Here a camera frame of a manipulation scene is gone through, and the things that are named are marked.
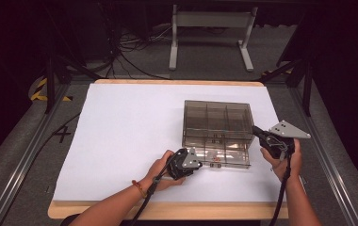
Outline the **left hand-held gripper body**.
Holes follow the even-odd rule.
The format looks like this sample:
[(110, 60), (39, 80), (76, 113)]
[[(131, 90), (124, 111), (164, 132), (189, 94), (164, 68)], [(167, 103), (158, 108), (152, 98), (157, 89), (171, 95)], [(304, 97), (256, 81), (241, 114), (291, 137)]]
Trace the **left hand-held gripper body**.
[(167, 171), (173, 180), (187, 177), (193, 173), (198, 160), (194, 148), (182, 148), (172, 155), (167, 161)]

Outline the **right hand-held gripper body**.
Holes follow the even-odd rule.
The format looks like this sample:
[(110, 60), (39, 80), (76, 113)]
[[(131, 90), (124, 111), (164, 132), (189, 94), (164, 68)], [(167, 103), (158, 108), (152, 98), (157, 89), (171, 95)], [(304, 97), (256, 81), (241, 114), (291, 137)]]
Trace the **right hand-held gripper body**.
[(295, 152), (295, 138), (310, 138), (311, 135), (287, 121), (280, 121), (267, 131), (258, 129), (260, 145), (272, 158), (285, 159)]

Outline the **clear grey drawer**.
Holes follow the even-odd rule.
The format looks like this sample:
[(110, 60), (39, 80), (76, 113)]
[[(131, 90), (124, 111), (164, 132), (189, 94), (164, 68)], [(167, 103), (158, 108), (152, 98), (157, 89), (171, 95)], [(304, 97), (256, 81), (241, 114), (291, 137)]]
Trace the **clear grey drawer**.
[[(248, 169), (251, 166), (249, 158), (250, 142), (232, 141), (219, 143), (184, 143), (187, 148), (194, 148), (198, 160), (210, 168), (240, 168)], [(213, 157), (220, 158), (219, 163), (213, 162)]]
[(253, 134), (247, 131), (187, 129), (183, 133), (184, 143), (219, 143), (232, 141), (250, 142)]

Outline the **clear grey drawer box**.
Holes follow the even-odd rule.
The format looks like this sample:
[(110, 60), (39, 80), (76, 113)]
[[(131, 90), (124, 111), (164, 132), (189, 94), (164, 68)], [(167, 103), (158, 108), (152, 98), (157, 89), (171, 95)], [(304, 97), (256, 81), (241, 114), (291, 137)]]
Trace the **clear grey drawer box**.
[(183, 133), (187, 129), (252, 133), (253, 125), (249, 104), (185, 100)]

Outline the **person's left hand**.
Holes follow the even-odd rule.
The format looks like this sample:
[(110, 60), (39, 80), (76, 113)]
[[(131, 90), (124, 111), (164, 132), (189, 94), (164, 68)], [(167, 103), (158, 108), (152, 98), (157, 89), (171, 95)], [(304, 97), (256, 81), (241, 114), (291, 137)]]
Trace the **person's left hand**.
[[(164, 169), (168, 159), (173, 155), (173, 151), (167, 150), (162, 155), (161, 158), (156, 159), (155, 162), (149, 168), (146, 176), (141, 180), (140, 184), (143, 188), (148, 189), (152, 183), (153, 179)], [(161, 179), (160, 182), (156, 186), (156, 191), (162, 191), (171, 186), (179, 186), (185, 181), (185, 178), (181, 178), (178, 180), (165, 180)]]

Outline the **person's right hand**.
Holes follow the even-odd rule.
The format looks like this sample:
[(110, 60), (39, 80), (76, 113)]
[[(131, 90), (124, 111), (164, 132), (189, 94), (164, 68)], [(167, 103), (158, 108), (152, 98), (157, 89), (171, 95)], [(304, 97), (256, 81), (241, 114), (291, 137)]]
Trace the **person's right hand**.
[[(298, 182), (300, 180), (299, 176), (300, 176), (301, 164), (302, 164), (301, 145), (297, 139), (294, 139), (294, 144), (295, 144), (295, 152), (291, 155), (290, 176), (286, 182), (288, 185), (293, 181)], [(263, 157), (271, 164), (272, 170), (275, 173), (275, 175), (279, 178), (280, 181), (282, 181), (285, 176), (287, 161), (274, 159), (265, 148), (261, 148), (260, 151)]]

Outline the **black metal stand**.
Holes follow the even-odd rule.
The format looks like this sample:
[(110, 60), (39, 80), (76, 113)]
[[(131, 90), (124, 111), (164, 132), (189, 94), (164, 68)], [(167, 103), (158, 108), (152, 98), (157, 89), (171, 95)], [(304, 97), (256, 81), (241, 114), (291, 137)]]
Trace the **black metal stand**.
[(290, 75), (286, 78), (285, 83), (289, 88), (296, 88), (301, 80), (304, 81), (303, 85), (303, 95), (302, 95), (302, 109), (305, 112), (307, 117), (311, 116), (310, 113), (310, 98), (311, 98), (311, 88), (312, 88), (312, 67), (309, 60), (306, 59), (296, 59), (286, 63), (284, 66), (279, 67), (278, 69), (269, 72), (263, 72), (263, 75), (254, 79), (254, 82), (266, 83), (272, 78), (279, 76), (286, 71), (291, 70)]
[(101, 79), (101, 76), (91, 72), (79, 63), (69, 60), (64, 56), (52, 55), (46, 61), (46, 85), (47, 85), (47, 107), (45, 113), (51, 112), (57, 102), (55, 92), (55, 77), (61, 84), (68, 85), (71, 80), (71, 74), (66, 69), (66, 65), (73, 67), (80, 73), (86, 75), (93, 81)]

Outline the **yellow black floor tape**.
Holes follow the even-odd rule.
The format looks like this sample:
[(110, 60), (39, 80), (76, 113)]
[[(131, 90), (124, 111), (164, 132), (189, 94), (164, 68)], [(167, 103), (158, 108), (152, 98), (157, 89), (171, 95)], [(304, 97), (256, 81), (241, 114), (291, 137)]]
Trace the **yellow black floor tape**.
[[(30, 100), (31, 101), (35, 101), (35, 100), (39, 100), (39, 101), (47, 101), (48, 97), (47, 95), (41, 95), (41, 91), (43, 89), (43, 87), (46, 85), (47, 83), (47, 78), (42, 78), (41, 81), (39, 82), (39, 84), (37, 85), (36, 89), (34, 90), (33, 94), (30, 96)], [(70, 102), (73, 100), (73, 96), (64, 96), (63, 101), (65, 102)]]

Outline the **aluminium rail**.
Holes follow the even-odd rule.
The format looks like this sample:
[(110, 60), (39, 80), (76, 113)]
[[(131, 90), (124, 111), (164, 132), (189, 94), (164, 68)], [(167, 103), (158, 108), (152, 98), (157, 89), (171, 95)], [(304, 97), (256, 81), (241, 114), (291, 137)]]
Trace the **aluminium rail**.
[(352, 201), (350, 200), (350, 194), (347, 191), (344, 181), (333, 160), (327, 154), (313, 120), (304, 112), (301, 95), (297, 89), (293, 88), (289, 89), (289, 93), (301, 114), (301, 118), (304, 121), (309, 134), (311, 135), (311, 140), (314, 143), (318, 161), (322, 166), (323, 171), (325, 172), (331, 190), (337, 200), (337, 203), (343, 213), (343, 216), (345, 217), (348, 226), (358, 226), (358, 214)]
[(2, 225), (9, 208), (12, 206), (16, 196), (18, 195), (26, 175), (30, 171), (37, 154), (41, 149), (41, 139), (43, 138), (50, 121), (54, 117), (59, 104), (62, 102), (69, 86), (60, 85), (55, 93), (56, 99), (52, 106), (41, 117), (37, 130), (26, 147), (17, 167), (8, 178), (8, 183), (0, 195), (0, 226)]

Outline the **white metal stand frame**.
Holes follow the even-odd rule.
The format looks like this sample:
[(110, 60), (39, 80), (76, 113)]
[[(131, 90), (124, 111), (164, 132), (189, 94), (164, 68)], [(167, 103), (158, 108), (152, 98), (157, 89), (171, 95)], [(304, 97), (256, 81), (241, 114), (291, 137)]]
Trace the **white metal stand frame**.
[(248, 42), (252, 33), (254, 20), (258, 8), (251, 8), (246, 12), (223, 11), (182, 11), (177, 5), (172, 7), (171, 16), (171, 54), (169, 69), (174, 71), (177, 66), (179, 27), (223, 27), (244, 28), (245, 36), (237, 42), (244, 65), (248, 72), (253, 71), (252, 60), (248, 52)]

